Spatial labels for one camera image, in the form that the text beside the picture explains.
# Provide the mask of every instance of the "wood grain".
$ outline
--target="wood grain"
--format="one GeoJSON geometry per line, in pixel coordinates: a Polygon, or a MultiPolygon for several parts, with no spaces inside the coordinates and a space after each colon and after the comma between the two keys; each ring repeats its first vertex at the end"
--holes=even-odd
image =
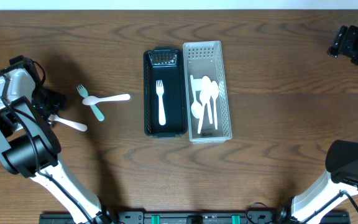
{"type": "MultiPolygon", "coordinates": [[[[46,87],[67,94],[60,116],[88,131],[53,131],[70,169],[109,207],[276,207],[319,177],[334,140],[358,138],[358,68],[326,55],[337,29],[351,24],[358,11],[0,11],[0,68],[25,55],[44,66],[46,87]],[[233,139],[147,137],[143,52],[204,40],[223,45],[233,139]],[[100,104],[100,123],[81,105],[78,84],[132,99],[100,104]]],[[[339,208],[358,223],[349,202],[339,208]]],[[[37,223],[54,211],[65,209],[0,165],[0,223],[37,223]]]]}

